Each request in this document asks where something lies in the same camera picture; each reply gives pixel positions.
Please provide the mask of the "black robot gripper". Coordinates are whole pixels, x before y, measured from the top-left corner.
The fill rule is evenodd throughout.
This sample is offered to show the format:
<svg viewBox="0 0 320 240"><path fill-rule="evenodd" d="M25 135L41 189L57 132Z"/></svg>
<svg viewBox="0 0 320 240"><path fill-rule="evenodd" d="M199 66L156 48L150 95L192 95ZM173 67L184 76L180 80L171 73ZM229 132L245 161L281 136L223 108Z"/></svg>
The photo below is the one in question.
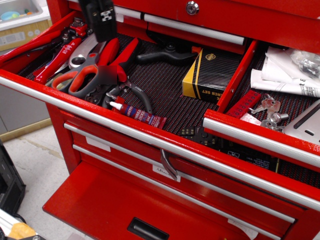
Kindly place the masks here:
<svg viewBox="0 0 320 240"><path fill-rule="evenodd" d="M116 14L112 0L78 0L98 43L108 42L117 36Z"/></svg>

